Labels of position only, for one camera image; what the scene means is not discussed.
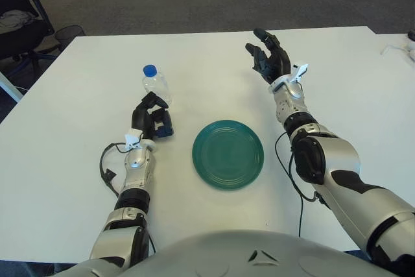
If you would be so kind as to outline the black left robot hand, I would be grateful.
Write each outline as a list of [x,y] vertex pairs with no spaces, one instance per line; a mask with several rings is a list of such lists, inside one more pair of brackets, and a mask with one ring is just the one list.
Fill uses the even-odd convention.
[[131,128],[141,130],[143,139],[173,135],[169,105],[153,91],[148,92],[132,112]]

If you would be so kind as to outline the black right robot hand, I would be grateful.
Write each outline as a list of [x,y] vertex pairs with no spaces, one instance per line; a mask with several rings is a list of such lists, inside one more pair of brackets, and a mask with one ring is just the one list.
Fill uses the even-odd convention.
[[254,35],[265,45],[270,55],[267,56],[262,48],[247,43],[245,49],[254,59],[253,70],[257,71],[268,84],[272,84],[283,75],[290,74],[291,61],[277,37],[261,28],[255,28]]

